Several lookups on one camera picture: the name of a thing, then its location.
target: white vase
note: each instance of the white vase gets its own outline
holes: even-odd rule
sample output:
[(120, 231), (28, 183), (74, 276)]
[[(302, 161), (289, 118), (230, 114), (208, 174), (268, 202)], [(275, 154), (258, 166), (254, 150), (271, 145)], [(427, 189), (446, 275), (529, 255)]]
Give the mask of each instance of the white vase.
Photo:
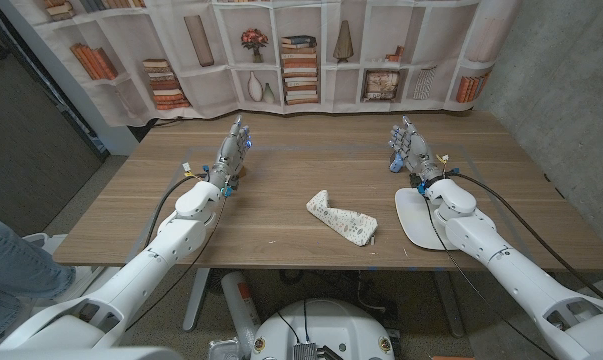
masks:
[(265, 90), (263, 90), (263, 101), (268, 104), (274, 104), (274, 92), (270, 88), (270, 84), (265, 83)]
[(261, 82), (254, 76), (254, 71), (250, 71), (250, 80), (248, 80), (248, 93), (254, 101), (261, 101), (263, 99), (263, 87)]

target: red label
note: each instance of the red label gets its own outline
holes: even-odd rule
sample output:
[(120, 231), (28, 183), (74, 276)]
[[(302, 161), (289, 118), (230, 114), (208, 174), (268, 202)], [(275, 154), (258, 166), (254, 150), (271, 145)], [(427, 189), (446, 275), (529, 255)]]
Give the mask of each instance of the red label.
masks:
[(248, 284), (239, 283), (237, 286), (239, 286), (239, 292), (241, 293), (241, 298), (243, 300), (249, 299), (250, 298), (250, 290), (248, 289)]

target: white shoe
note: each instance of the white shoe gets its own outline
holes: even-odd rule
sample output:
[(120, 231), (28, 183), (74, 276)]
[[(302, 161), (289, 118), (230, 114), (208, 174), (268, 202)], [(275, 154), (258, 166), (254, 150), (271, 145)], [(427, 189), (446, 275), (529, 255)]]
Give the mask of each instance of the white shoe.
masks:
[(95, 269), (92, 266), (76, 266), (75, 269), (74, 282), (72, 282), (72, 285), (66, 291), (54, 298), (54, 301), (57, 303), (72, 300), (83, 295), (94, 279), (103, 271), (103, 266)]

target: door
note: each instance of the door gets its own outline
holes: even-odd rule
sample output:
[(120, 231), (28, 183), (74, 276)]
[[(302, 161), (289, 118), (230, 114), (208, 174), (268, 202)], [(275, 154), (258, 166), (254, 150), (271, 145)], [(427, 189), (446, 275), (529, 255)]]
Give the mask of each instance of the door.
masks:
[(0, 220), (42, 231), (100, 165), (15, 56), (0, 60)]

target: concrete wall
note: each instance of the concrete wall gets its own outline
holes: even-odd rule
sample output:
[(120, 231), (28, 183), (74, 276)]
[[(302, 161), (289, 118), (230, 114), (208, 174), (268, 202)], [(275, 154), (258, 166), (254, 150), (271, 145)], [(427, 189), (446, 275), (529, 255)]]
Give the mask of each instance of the concrete wall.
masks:
[(499, 118), (603, 240), (603, 1), (525, 0), (475, 109)]

